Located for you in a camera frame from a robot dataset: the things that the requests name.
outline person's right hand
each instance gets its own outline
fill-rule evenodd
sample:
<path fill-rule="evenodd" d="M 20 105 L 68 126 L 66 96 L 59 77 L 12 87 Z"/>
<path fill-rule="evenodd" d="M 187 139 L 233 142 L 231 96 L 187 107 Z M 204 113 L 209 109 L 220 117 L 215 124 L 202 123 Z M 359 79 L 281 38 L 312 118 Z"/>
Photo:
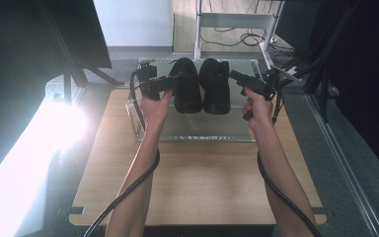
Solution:
<path fill-rule="evenodd" d="M 256 131 L 261 125 L 272 123 L 272 102 L 266 101 L 263 95 L 255 93 L 248 87 L 245 87 L 245 93 L 248 96 L 248 103 L 245 105 L 242 113 L 243 115 L 248 111 L 254 113 L 254 117 L 248 121 L 249 128 L 252 131 Z"/>

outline hand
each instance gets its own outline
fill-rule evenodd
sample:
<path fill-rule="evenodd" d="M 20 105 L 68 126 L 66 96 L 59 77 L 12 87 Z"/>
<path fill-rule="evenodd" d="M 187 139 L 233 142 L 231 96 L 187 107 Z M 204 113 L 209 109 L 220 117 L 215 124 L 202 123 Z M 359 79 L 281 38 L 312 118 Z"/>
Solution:
<path fill-rule="evenodd" d="M 147 97 L 142 98 L 140 110 L 143 113 L 144 122 L 147 130 L 161 131 L 169 110 L 169 101 L 172 97 L 173 90 L 165 92 L 163 98 L 159 101 L 153 101 Z"/>
<path fill-rule="evenodd" d="M 271 121 L 272 102 L 266 101 L 264 96 L 245 87 L 245 93 L 248 96 L 248 103 L 242 110 L 243 115 L 248 111 L 253 111 L 254 117 L 249 119 L 248 126 L 252 131 L 256 131 L 265 122 Z"/>

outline person's left hand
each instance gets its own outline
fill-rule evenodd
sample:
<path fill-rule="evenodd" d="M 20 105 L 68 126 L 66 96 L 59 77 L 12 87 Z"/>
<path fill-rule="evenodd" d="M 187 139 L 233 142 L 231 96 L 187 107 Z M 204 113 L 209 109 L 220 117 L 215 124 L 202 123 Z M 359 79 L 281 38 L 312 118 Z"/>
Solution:
<path fill-rule="evenodd" d="M 172 89 L 166 91 L 163 98 L 159 101 L 154 101 L 147 97 L 142 98 L 140 110 L 143 113 L 146 131 L 148 129 L 162 130 L 162 125 L 168 115 L 169 101 L 172 94 Z"/>

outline black shoe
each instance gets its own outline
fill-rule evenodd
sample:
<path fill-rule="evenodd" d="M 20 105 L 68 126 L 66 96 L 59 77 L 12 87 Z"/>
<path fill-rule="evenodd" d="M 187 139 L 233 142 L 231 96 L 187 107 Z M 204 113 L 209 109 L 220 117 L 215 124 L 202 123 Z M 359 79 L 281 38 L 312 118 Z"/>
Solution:
<path fill-rule="evenodd" d="M 198 81 L 204 89 L 204 110 L 213 115 L 230 112 L 229 62 L 207 58 L 199 69 Z"/>
<path fill-rule="evenodd" d="M 175 62 L 169 76 L 184 73 L 184 79 L 174 88 L 175 108 L 182 114 L 202 111 L 202 98 L 199 92 L 198 77 L 193 62 L 186 57 Z"/>

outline forearm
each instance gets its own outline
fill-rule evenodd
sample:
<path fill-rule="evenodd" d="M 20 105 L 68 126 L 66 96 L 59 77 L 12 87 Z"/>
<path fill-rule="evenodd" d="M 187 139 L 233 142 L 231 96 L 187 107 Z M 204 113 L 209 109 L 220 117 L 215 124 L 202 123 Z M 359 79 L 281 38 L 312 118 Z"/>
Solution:
<path fill-rule="evenodd" d="M 254 131 L 261 160 L 272 182 L 315 222 L 310 202 L 292 170 L 270 120 L 260 123 Z M 281 235 L 305 236 L 308 228 L 303 221 L 266 185 L 266 194 Z"/>
<path fill-rule="evenodd" d="M 159 134 L 160 130 L 146 130 L 119 193 L 127 189 L 153 165 Z M 149 208 L 152 180 L 153 175 L 150 175 L 113 210 L 106 236 L 142 236 Z"/>

